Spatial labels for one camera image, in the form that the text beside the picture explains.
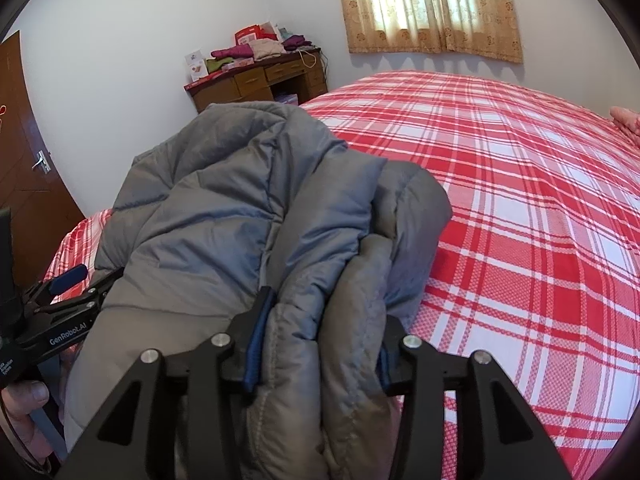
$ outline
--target red box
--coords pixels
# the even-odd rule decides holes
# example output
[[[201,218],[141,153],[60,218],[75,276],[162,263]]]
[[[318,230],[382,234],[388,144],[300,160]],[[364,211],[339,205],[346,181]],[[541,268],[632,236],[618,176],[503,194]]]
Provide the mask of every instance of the red box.
[[[269,34],[262,30],[260,25],[252,25],[251,27],[246,27],[243,30],[238,30],[236,32],[236,45],[242,45],[245,43],[249,43],[253,40],[277,40],[277,36],[275,34]]]

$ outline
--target green cloth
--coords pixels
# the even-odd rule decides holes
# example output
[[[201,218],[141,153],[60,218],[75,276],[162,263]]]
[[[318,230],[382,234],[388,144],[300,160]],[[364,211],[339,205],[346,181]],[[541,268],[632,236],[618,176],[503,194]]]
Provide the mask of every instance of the green cloth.
[[[223,57],[222,59],[207,59],[207,72],[213,74],[217,70],[220,70],[220,67],[226,65],[227,63],[233,63],[234,59],[232,57]]]

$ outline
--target desk drawer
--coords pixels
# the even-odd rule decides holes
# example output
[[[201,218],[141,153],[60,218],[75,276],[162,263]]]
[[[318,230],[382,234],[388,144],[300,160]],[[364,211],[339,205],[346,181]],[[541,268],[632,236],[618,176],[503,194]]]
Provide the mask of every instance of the desk drawer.
[[[277,65],[268,67],[264,71],[268,81],[275,81],[287,75],[302,73],[304,70],[305,65],[302,63],[302,60],[299,59],[297,61],[289,61],[288,63],[278,63]]]
[[[246,97],[260,88],[265,88],[267,80],[264,78],[263,68],[252,68],[234,76],[241,97]]]
[[[312,86],[309,89],[309,99],[318,97],[319,95],[327,93],[326,83],[320,83],[319,85]]]
[[[320,59],[320,52],[300,52],[302,59],[305,61],[305,72],[313,72],[322,68],[322,60]]]
[[[233,78],[229,77],[203,88],[193,96],[198,113],[203,111],[211,103],[230,103],[240,98],[238,87]]]
[[[306,83],[309,86],[316,86],[324,83],[324,72],[322,71],[321,66],[306,73]]]
[[[273,94],[271,93],[271,88],[268,86],[265,88],[260,88],[252,94],[249,94],[240,99],[241,103],[247,101],[273,101]]]

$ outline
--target window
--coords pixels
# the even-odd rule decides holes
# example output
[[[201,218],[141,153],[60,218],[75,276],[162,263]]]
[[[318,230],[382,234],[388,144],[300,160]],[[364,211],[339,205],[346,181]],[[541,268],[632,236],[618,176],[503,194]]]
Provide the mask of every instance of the window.
[[[466,52],[522,62],[513,0],[342,0],[349,50]]]

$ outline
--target gray puffer jacket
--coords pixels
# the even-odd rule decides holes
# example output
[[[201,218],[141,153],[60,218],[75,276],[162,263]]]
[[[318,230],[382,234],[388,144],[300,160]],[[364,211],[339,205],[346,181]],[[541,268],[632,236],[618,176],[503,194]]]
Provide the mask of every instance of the gray puffer jacket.
[[[270,285],[245,476],[386,478],[385,317],[411,324],[450,217],[427,171],[348,149],[300,108],[211,105],[137,157],[116,199],[95,279],[126,270],[70,375],[68,445],[141,351],[195,348]]]

